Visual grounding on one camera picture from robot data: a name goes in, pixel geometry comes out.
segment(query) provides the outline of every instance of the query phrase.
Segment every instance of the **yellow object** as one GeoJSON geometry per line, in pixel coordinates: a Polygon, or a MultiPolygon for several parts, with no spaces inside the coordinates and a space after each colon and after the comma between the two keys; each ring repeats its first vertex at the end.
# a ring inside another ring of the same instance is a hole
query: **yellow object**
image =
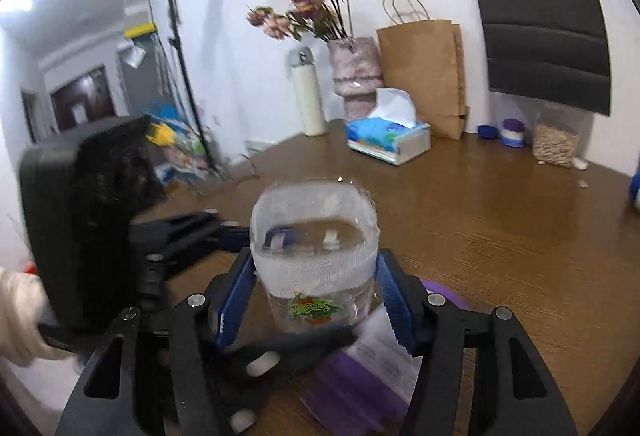
{"type": "Polygon", "coordinates": [[[161,147],[168,147],[175,143],[175,131],[166,123],[152,123],[152,125],[154,127],[154,133],[146,137],[151,143],[155,143],[161,147]]]}
{"type": "Polygon", "coordinates": [[[132,38],[142,37],[142,35],[148,35],[149,33],[157,32],[157,28],[153,24],[142,24],[135,28],[125,30],[124,36],[131,40],[132,38]]]}

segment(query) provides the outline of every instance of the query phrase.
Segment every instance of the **white tissue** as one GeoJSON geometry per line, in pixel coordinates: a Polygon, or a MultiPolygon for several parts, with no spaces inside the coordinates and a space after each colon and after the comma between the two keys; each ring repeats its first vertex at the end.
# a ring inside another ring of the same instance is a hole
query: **white tissue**
{"type": "Polygon", "coordinates": [[[378,89],[378,105],[367,118],[383,118],[405,127],[414,127],[414,102],[403,90],[386,87],[378,89]]]}

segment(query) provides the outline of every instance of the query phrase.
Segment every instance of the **tissue box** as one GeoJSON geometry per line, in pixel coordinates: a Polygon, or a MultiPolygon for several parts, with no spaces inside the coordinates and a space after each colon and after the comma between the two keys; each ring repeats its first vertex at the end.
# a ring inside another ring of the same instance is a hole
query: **tissue box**
{"type": "Polygon", "coordinates": [[[431,126],[416,123],[408,128],[382,118],[365,118],[347,124],[347,144],[355,151],[402,165],[431,149],[431,126]]]}

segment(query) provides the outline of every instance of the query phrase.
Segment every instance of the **brown tabletop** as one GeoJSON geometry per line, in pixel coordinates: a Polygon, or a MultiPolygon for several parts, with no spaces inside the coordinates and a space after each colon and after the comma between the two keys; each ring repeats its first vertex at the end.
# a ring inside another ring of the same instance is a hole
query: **brown tabletop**
{"type": "MultiPolygon", "coordinates": [[[[475,135],[434,139],[430,152],[394,167],[349,150],[338,121],[328,135],[297,136],[253,159],[258,178],[227,183],[206,197],[178,191],[144,219],[214,208],[244,226],[275,181],[354,180],[376,204],[381,247],[391,248],[407,273],[441,282],[471,304],[514,311],[580,434],[629,376],[640,355],[640,214],[627,205],[627,177],[595,165],[584,172],[538,165],[529,149],[475,135]]],[[[203,291],[231,261],[217,254],[175,278],[174,300],[203,291]]],[[[262,336],[271,322],[258,289],[240,338],[262,336]]],[[[298,399],[306,384],[298,380],[274,393],[252,434],[326,434],[298,399]]],[[[464,427],[462,420],[456,431],[466,434],[464,427]]]]}

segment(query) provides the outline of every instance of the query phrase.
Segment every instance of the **person's arm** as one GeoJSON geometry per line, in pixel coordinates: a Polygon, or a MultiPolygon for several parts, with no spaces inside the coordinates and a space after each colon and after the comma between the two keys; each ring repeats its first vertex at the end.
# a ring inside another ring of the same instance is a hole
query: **person's arm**
{"type": "Polygon", "coordinates": [[[70,356],[48,346],[38,332],[46,301],[37,276],[0,267],[0,356],[18,366],[28,366],[34,358],[62,360],[70,356]]]}

